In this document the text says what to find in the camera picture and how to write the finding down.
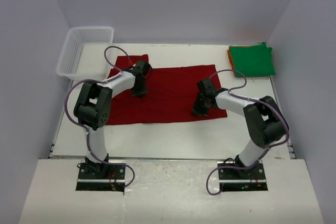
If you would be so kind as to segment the red t shirt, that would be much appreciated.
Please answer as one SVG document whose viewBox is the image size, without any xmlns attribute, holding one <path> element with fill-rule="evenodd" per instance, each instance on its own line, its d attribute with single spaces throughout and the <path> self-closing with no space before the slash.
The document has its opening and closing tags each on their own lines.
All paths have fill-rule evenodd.
<svg viewBox="0 0 336 224">
<path fill-rule="evenodd" d="M 197 82 L 216 72 L 214 65 L 155 68 L 146 80 L 148 92 L 136 97 L 125 90 L 112 99 L 107 125 L 193 122 L 226 118 L 225 110 L 210 109 L 208 116 L 193 116 Z"/>
</svg>

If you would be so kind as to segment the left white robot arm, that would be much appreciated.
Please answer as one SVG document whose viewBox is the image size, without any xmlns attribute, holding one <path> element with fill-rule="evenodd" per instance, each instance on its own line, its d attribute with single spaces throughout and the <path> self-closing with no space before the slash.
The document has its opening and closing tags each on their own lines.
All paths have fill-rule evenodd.
<svg viewBox="0 0 336 224">
<path fill-rule="evenodd" d="M 74 116 L 77 124 L 86 132 L 86 159 L 93 162 L 90 171 L 97 178 L 104 178 L 109 172 L 103 127 L 110 116 L 112 99 L 127 90 L 135 97 L 144 96 L 148 92 L 146 75 L 151 70 L 148 62 L 139 60 L 135 66 L 103 81 L 83 82 L 74 107 Z"/>
</svg>

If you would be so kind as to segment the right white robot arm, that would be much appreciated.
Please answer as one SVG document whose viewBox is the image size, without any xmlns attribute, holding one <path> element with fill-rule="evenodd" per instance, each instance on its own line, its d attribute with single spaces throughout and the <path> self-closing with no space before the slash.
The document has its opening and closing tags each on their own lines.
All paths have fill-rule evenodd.
<svg viewBox="0 0 336 224">
<path fill-rule="evenodd" d="M 209 78 L 196 85 L 198 93 L 192 108 L 194 116 L 207 116 L 213 108 L 231 111 L 243 116 L 246 121 L 250 140 L 232 165 L 223 166 L 223 169 L 234 169 L 239 178 L 248 177 L 253 167 L 278 145 L 277 141 L 284 136 L 289 137 L 288 124 L 272 97 L 254 99 L 234 94 L 233 89 L 217 89 Z"/>
</svg>

